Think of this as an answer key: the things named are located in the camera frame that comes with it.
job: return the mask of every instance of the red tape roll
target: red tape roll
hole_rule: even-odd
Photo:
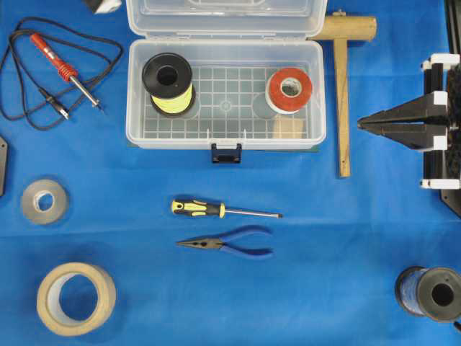
[[[272,75],[267,86],[267,97],[275,111],[294,113],[303,108],[312,95],[309,76],[298,68],[284,68]]]

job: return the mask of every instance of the red soldering iron handle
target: red soldering iron handle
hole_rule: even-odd
[[[56,67],[59,75],[64,81],[69,82],[69,79],[74,76],[77,77],[78,73],[68,63],[59,58],[55,52],[50,48],[50,46],[42,39],[39,34],[33,34],[30,36],[31,41],[37,46],[38,49],[47,57],[47,59]]]

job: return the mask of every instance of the black spool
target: black spool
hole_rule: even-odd
[[[461,317],[461,277],[449,268],[404,270],[395,283],[395,297],[413,316],[446,323]]]
[[[160,53],[149,59],[143,68],[143,84],[146,91],[159,99],[175,99],[185,93],[192,84],[192,68],[182,56],[175,53]],[[180,117],[188,112],[195,101],[195,89],[192,85],[192,98],[185,110],[178,113],[163,111],[153,101],[157,112],[166,117]]]

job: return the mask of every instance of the blue fabric surface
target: blue fabric surface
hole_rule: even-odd
[[[417,319],[394,299],[411,265],[461,270],[460,220],[436,192],[419,188],[421,155],[357,130],[356,121],[422,93],[420,63],[447,52],[442,0],[331,0],[329,11],[378,18],[371,43],[349,49],[352,172],[337,177],[333,52],[323,43],[328,137],[317,154],[245,151],[239,166],[213,166],[208,151],[144,151],[125,138],[127,50],[138,37],[126,9],[95,17],[82,1],[1,0],[0,49],[25,16],[48,17],[121,42],[125,55],[95,94],[107,115],[85,102],[74,117],[41,133],[0,119],[11,146],[0,198],[1,344],[14,345],[458,345],[446,324]],[[50,91],[64,86],[27,39],[24,62]],[[59,47],[88,78],[101,61]],[[1,77],[7,111],[18,113],[11,60]],[[41,96],[33,89],[28,102]],[[46,119],[50,111],[37,115]],[[52,177],[71,199],[66,217],[33,226],[20,211],[29,183]],[[282,220],[175,217],[177,195],[284,213]],[[267,261],[182,249],[175,242],[261,225],[274,236],[239,241],[273,248]],[[47,330],[35,310],[37,288],[64,262],[100,265],[113,277],[117,304],[107,323],[83,337]],[[87,285],[66,289],[91,295]],[[87,305],[67,304],[76,315]]]

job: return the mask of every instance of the box lid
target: box lid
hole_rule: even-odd
[[[293,37],[323,27],[327,0],[127,0],[130,28],[145,37]]]

